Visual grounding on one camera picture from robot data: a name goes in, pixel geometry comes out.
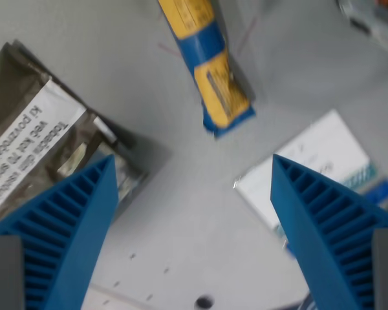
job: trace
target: snack bar wrapper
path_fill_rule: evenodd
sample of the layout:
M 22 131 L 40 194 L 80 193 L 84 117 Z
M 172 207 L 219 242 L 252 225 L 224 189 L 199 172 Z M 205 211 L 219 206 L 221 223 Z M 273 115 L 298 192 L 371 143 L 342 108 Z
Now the snack bar wrapper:
M 202 97 L 204 126 L 222 136 L 255 115 L 228 64 L 210 0 L 158 0 Z

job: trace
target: gray table surface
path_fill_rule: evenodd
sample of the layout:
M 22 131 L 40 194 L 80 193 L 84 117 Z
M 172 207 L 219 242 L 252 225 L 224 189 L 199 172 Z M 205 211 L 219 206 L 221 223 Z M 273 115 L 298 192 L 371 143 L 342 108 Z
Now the gray table surface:
M 222 0 L 257 117 L 215 141 L 154 0 L 0 0 L 0 48 L 19 39 L 90 106 L 139 136 L 152 171 L 117 219 L 87 309 L 271 309 L 307 292 L 296 262 L 234 179 L 332 108 L 388 172 L 388 53 L 333 0 Z

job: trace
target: ribbed blue plastic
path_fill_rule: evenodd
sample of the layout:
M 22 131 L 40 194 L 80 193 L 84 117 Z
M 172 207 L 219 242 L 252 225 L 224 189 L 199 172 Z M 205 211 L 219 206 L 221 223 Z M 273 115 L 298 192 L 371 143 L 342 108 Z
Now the ribbed blue plastic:
M 111 156 L 0 222 L 0 235 L 23 241 L 27 310 L 80 309 L 117 205 Z
M 374 309 L 372 234 L 388 213 L 278 155 L 271 199 L 319 310 Z

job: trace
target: red scratch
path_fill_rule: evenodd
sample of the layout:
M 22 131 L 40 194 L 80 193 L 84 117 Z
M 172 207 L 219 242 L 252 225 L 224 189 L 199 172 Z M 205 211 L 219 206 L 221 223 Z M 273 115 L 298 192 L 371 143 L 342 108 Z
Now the red scratch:
M 246 32 L 243 35 L 243 38 L 240 40 L 240 45 L 237 49 L 237 55 L 240 55 L 241 52 L 243 51 L 244 46 L 246 45 L 247 41 L 250 39 L 250 35 L 252 34 L 254 28 L 256 27 L 256 24 L 257 24 L 257 16 L 255 16 L 252 19 L 250 26 L 247 28 Z
M 161 42 L 159 42 L 157 44 L 157 46 L 158 46 L 158 48 L 162 49 L 163 51 L 167 52 L 168 54 L 171 54 L 171 55 L 177 56 L 179 58 L 182 58 L 182 56 L 181 56 L 181 54 L 179 52 L 173 50 L 172 48 L 169 48 L 168 46 L 165 46 Z

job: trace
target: blue stripe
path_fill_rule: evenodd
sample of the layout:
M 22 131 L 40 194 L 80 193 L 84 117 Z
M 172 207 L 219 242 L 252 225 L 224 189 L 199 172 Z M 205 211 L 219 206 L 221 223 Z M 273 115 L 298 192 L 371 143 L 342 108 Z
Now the blue stripe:
M 388 180 L 381 182 L 364 196 L 375 205 L 383 203 L 388 199 Z
M 183 40 L 177 40 L 182 57 L 194 77 L 195 67 L 206 63 L 226 48 L 226 43 L 216 21 Z

